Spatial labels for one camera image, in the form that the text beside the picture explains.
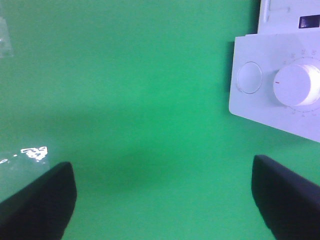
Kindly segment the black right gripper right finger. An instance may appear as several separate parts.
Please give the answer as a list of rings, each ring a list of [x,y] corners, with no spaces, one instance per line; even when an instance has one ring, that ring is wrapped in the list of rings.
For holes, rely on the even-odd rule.
[[[266,155],[255,155],[251,193],[277,240],[320,238],[320,187]]]

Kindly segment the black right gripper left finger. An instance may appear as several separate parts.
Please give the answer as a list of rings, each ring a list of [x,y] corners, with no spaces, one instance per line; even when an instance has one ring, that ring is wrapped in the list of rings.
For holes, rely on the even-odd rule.
[[[77,200],[74,170],[60,162],[0,203],[2,240],[60,240]]]

